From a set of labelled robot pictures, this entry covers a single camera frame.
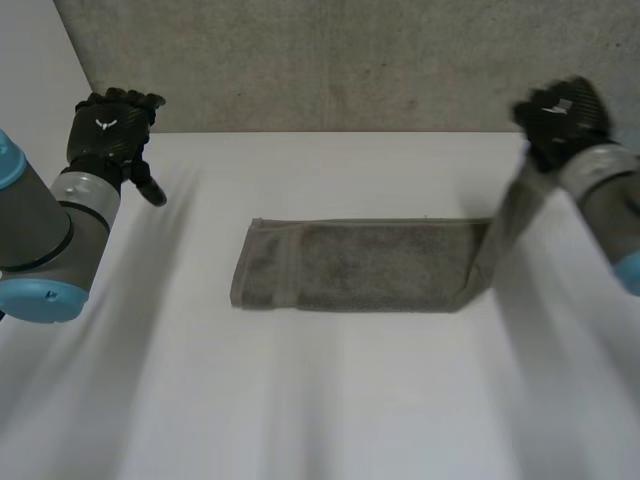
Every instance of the white table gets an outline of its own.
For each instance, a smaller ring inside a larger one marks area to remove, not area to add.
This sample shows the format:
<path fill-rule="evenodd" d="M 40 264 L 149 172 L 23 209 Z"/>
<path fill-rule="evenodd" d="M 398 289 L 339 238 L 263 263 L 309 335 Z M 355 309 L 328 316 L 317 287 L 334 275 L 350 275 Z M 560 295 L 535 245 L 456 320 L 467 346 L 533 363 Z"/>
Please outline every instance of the white table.
<path fill-rule="evenodd" d="M 0 477 L 637 478 L 639 303 L 561 194 L 459 314 L 231 308 L 253 217 L 487 215 L 520 148 L 153 136 L 169 204 L 124 189 L 83 317 L 0 323 Z"/>

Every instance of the concrete wall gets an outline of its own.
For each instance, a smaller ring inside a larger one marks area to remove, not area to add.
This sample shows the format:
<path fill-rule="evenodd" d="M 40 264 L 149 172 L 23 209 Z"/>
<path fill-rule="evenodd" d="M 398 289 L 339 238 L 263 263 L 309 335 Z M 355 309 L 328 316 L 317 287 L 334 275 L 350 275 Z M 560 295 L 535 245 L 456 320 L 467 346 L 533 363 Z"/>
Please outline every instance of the concrete wall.
<path fill-rule="evenodd" d="M 510 131 L 573 74 L 638 132 L 635 0 L 55 3 L 93 88 L 167 97 L 162 132 Z"/>

